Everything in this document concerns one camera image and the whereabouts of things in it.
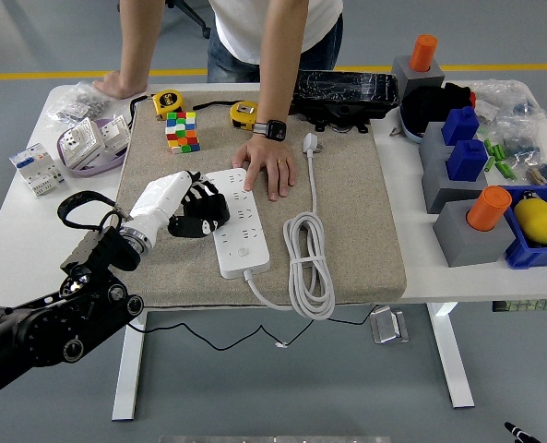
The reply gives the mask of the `person's left hand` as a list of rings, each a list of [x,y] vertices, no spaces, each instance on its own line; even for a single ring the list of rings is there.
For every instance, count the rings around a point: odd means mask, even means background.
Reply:
[[[296,184],[296,161],[290,145],[285,141],[274,141],[253,134],[232,157],[232,167],[248,164],[244,189],[252,191],[261,171],[267,174],[267,194],[270,201],[278,201],[289,195]]]

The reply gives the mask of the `person's right hand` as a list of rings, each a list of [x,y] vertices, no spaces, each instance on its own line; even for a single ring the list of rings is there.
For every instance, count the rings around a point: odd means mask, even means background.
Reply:
[[[115,99],[126,99],[144,92],[148,86],[148,78],[116,70],[106,74],[103,79],[94,80],[92,86]]]

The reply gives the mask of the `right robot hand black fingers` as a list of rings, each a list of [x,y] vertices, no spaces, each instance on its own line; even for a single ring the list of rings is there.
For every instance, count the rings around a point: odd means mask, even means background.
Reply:
[[[514,437],[516,442],[519,443],[541,443],[536,437],[532,436],[531,434],[525,432],[521,428],[519,428],[516,425],[513,425],[510,422],[504,423],[505,429],[509,431],[512,436]]]

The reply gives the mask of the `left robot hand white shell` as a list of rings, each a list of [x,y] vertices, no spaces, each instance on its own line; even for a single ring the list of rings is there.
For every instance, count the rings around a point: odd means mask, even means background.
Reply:
[[[142,256],[166,227],[174,237],[202,238],[230,219],[225,196],[200,172],[182,171],[150,182],[120,234]]]

